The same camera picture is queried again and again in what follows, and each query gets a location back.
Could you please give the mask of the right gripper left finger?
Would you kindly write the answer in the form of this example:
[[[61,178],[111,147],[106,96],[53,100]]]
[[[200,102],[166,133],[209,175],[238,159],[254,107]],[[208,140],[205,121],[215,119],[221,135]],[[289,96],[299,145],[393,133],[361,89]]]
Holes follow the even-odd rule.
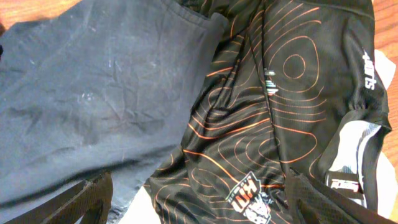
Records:
[[[81,181],[6,224],[105,224],[111,208],[113,181],[105,172]]]

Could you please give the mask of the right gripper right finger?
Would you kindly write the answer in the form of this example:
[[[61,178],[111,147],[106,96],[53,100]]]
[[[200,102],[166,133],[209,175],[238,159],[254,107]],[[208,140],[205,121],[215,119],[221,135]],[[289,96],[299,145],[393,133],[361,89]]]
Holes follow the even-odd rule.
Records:
[[[285,194],[294,223],[394,224],[293,168],[286,174]]]

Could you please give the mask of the dark blue garment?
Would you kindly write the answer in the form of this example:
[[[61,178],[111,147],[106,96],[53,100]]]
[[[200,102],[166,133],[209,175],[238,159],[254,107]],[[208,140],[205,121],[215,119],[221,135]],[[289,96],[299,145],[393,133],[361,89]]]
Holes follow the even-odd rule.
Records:
[[[227,19],[175,1],[82,1],[1,36],[1,222],[110,171],[118,223],[178,149]]]

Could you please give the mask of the black orange patterned jersey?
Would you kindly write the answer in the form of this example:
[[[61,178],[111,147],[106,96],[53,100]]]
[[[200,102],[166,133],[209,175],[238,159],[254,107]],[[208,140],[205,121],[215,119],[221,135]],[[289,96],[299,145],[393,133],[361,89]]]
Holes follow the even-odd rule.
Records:
[[[187,129],[145,188],[161,223],[294,223],[290,168],[378,215],[391,131],[371,1],[182,1],[228,25]]]

